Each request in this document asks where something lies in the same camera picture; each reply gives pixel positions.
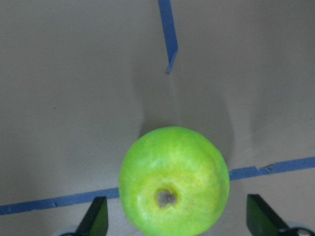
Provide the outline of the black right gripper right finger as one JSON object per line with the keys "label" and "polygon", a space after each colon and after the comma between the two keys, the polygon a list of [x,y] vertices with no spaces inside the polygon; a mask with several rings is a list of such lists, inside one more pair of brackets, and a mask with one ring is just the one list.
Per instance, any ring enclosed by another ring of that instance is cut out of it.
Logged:
{"label": "black right gripper right finger", "polygon": [[246,224],[252,236],[282,236],[290,231],[259,194],[247,195]]}

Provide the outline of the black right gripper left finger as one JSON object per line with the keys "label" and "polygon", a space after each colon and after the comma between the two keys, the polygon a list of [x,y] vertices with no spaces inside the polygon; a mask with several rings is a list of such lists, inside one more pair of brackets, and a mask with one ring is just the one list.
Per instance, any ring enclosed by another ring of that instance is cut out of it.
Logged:
{"label": "black right gripper left finger", "polygon": [[96,197],[92,201],[75,233],[77,236],[105,236],[107,232],[107,198]]}

